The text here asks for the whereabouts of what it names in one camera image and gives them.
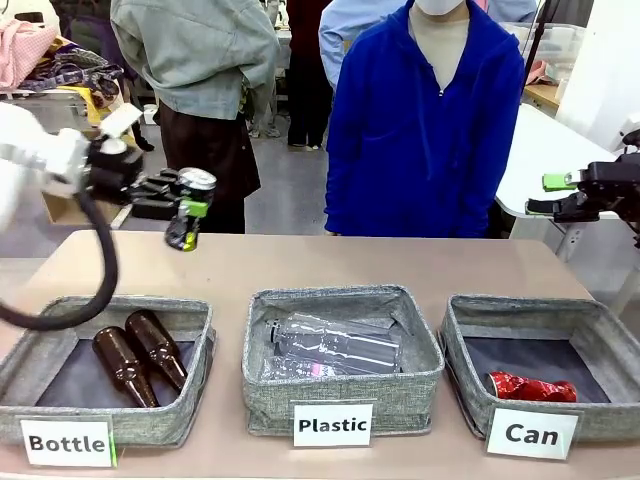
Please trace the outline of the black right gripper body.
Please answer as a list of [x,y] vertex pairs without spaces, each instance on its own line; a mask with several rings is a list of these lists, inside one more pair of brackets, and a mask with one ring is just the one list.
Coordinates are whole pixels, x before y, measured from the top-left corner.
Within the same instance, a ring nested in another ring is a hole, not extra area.
[[639,221],[639,154],[620,155],[614,162],[592,162],[581,171],[578,190],[584,207],[593,212],[613,212],[621,220]]

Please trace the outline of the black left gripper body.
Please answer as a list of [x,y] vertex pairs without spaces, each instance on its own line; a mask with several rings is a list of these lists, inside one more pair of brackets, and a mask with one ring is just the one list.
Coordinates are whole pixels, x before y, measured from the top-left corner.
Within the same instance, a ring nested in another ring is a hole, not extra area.
[[116,205],[130,203],[129,189],[144,169],[143,151],[128,147],[123,153],[92,151],[87,184],[94,199]]

